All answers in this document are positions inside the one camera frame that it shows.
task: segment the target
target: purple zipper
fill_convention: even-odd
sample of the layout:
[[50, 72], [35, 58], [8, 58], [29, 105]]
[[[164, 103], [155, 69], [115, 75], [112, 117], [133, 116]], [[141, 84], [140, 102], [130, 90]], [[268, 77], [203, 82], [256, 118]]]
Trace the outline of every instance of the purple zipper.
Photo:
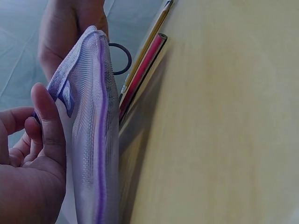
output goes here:
[[100, 115], [99, 124], [99, 207], [97, 211], [97, 223], [103, 223], [105, 207], [107, 203], [106, 195], [106, 175], [105, 175], [105, 156], [106, 156], [106, 119], [107, 119], [107, 91], [105, 86], [105, 69], [104, 69], [104, 48], [102, 40], [100, 40], [100, 82], [103, 90], [103, 106]]

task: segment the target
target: wooden table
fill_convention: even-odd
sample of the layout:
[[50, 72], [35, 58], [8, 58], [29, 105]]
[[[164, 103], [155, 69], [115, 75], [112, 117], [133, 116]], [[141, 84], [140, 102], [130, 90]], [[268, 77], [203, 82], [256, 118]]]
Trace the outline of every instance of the wooden table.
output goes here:
[[299, 223], [299, 1], [178, 0], [120, 133], [121, 223]]

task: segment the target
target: mesh pouch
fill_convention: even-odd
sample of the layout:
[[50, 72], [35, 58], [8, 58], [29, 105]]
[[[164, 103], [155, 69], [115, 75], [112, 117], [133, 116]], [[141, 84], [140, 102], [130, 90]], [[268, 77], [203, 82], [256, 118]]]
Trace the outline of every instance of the mesh pouch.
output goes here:
[[56, 101], [67, 144], [61, 213], [71, 224], [118, 223], [119, 106], [106, 35], [90, 26], [47, 89]]

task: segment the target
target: hand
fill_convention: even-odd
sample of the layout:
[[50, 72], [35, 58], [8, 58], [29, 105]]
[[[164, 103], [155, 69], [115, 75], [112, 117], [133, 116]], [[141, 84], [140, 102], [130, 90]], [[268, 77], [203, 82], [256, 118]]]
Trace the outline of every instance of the hand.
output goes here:
[[[66, 185], [65, 138], [58, 110], [47, 90], [31, 92], [41, 126], [30, 117], [33, 108], [0, 112], [0, 223], [53, 224]], [[25, 128], [8, 149], [7, 136]]]
[[104, 0], [49, 0], [40, 29], [39, 59], [48, 80], [90, 25], [108, 35]]

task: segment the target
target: label tag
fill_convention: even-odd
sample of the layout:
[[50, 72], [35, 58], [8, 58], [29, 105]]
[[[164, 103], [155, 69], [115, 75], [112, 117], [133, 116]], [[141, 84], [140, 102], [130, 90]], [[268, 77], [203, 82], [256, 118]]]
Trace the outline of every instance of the label tag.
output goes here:
[[66, 114], [69, 118], [71, 118], [71, 115], [73, 114], [74, 107], [75, 107], [75, 100], [71, 92], [70, 82], [68, 80], [65, 82], [64, 86], [62, 87], [62, 90], [58, 95], [58, 99], [60, 99], [63, 102], [66, 108]]

